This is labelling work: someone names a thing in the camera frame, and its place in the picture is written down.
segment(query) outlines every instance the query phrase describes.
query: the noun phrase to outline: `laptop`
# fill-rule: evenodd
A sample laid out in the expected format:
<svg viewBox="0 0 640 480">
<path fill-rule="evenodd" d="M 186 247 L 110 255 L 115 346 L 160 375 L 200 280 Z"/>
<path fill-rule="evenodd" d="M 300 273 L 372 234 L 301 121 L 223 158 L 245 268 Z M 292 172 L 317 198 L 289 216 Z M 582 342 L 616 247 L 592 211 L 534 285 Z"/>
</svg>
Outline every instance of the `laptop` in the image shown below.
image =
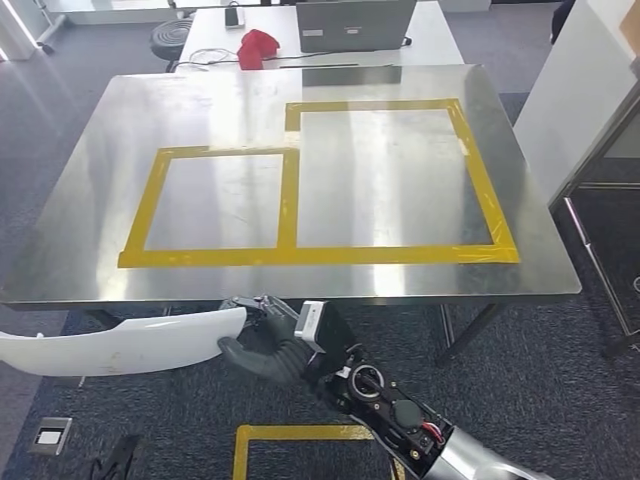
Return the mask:
<svg viewBox="0 0 640 480">
<path fill-rule="evenodd" d="M 304 53 L 395 50 L 402 46 L 416 0 L 298 2 Z"/>
</svg>

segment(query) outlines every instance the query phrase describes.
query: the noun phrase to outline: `red object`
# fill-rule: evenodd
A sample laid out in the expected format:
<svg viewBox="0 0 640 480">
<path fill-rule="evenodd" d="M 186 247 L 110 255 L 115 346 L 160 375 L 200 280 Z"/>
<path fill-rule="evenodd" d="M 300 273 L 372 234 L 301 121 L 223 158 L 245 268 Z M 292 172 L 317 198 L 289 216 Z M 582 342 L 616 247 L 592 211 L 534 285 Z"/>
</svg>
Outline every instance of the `red object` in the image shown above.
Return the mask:
<svg viewBox="0 0 640 480">
<path fill-rule="evenodd" d="M 262 70 L 262 61 L 275 57 L 278 48 L 280 44 L 271 35 L 254 29 L 242 37 L 238 61 L 242 70 Z"/>
</svg>

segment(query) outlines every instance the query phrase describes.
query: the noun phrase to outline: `yellow tape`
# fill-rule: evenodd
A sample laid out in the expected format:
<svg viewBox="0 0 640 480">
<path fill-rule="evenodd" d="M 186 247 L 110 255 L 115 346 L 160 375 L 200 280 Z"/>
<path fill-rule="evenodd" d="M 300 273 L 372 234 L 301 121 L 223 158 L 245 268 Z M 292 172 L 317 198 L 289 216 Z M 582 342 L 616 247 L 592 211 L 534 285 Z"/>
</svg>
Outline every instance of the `yellow tape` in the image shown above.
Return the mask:
<svg viewBox="0 0 640 480">
<path fill-rule="evenodd" d="M 241 425 L 235 433 L 232 480 L 246 480 L 251 440 L 373 440 L 366 428 L 360 425 Z M 395 462 L 401 480 L 405 469 Z"/>
<path fill-rule="evenodd" d="M 300 151 L 288 149 L 282 159 L 277 249 L 295 248 L 297 243 L 299 180 Z"/>
<path fill-rule="evenodd" d="M 143 192 L 142 199 L 140 199 L 138 210 L 136 212 L 134 224 L 131 225 L 129 238 L 125 245 L 125 252 L 144 249 L 146 236 L 149 234 L 151 222 L 153 221 L 153 216 L 155 214 L 155 208 L 158 206 L 158 200 L 160 199 L 162 185 L 167 178 L 171 160 L 171 154 L 162 149 L 158 150 L 151 172 L 149 173 L 146 187 Z"/>
<path fill-rule="evenodd" d="M 413 247 L 297 247 L 300 151 L 282 148 L 212 149 L 174 147 L 158 151 L 125 249 L 120 268 L 223 267 L 256 265 L 358 265 L 429 263 L 518 263 L 520 258 L 460 102 L 454 98 L 353 102 L 300 102 L 285 106 L 285 130 L 299 132 L 302 113 L 374 110 L 447 110 L 459 137 L 465 162 L 493 245 L 422 245 Z M 167 176 L 178 158 L 282 155 L 282 177 L 275 248 L 145 250 L 144 245 Z"/>
<path fill-rule="evenodd" d="M 123 251 L 118 266 L 223 267 L 260 265 L 370 265 L 420 263 L 515 263 L 513 252 L 495 245 L 425 247 L 235 248 Z"/>
<path fill-rule="evenodd" d="M 462 113 L 460 102 L 453 100 L 447 107 L 447 112 L 448 112 L 454 130 L 466 149 L 467 154 L 465 155 L 465 160 L 467 172 L 475 190 L 478 203 L 480 204 L 480 208 L 485 215 L 485 221 L 487 222 L 487 227 L 489 229 L 494 245 L 507 250 L 506 254 L 511 259 L 511 263 L 519 262 L 520 259 L 515 248 L 515 243 L 511 236 L 496 192 L 494 191 L 489 174 L 485 168 L 482 157 L 475 144 L 471 128 L 469 127 Z"/>
<path fill-rule="evenodd" d="M 371 112 L 374 110 L 445 110 L 454 98 L 432 100 L 365 100 L 349 102 L 299 102 L 288 103 L 285 110 L 285 131 L 298 132 L 303 113 L 320 112 Z"/>
</svg>

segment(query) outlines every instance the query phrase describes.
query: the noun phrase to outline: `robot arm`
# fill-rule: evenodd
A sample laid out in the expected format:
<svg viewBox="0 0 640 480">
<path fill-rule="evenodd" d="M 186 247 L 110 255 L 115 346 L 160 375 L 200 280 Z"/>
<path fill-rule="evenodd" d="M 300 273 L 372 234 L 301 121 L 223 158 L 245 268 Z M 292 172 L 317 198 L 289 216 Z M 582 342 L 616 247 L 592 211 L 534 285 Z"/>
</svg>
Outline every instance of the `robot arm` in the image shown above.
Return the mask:
<svg viewBox="0 0 640 480">
<path fill-rule="evenodd" d="M 415 478 L 550 480 L 486 449 L 403 392 L 399 382 L 371 361 L 331 303 L 305 302 L 300 315 L 271 297 L 259 299 L 258 304 L 263 311 L 261 305 L 268 305 L 267 323 L 273 323 L 271 316 L 278 318 L 278 347 L 274 354 L 257 358 L 235 340 L 222 339 L 218 345 L 225 358 L 280 382 L 301 378 L 332 408 L 368 428 Z"/>
</svg>

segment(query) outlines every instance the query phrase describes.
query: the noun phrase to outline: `white desk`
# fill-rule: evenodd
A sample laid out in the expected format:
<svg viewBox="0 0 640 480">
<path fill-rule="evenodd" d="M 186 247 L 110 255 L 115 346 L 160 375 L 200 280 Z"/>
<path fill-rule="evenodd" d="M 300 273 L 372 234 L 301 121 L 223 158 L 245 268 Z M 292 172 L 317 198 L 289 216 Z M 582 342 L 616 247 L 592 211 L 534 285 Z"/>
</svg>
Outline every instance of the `white desk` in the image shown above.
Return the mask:
<svg viewBox="0 0 640 480">
<path fill-rule="evenodd" d="M 193 52 L 202 48 L 225 48 L 236 52 L 242 36 L 252 28 L 273 36 L 280 44 L 278 57 L 303 55 L 300 49 L 296 7 L 274 6 L 245 8 L 245 26 L 242 29 L 226 29 L 224 10 L 220 8 L 198 10 L 195 13 L 191 32 L 180 56 L 180 62 L 189 59 L 208 62 L 220 58 L 217 52 L 203 52 L 191 58 Z M 334 53 L 316 57 L 293 60 L 272 60 L 265 62 L 265 68 L 282 66 L 319 65 L 460 65 L 463 64 L 457 45 L 437 1 L 418 2 L 407 31 L 413 43 L 399 50 L 377 52 Z M 181 72 L 198 71 L 202 67 L 179 65 Z M 239 68 L 237 64 L 218 64 L 205 67 Z"/>
</svg>

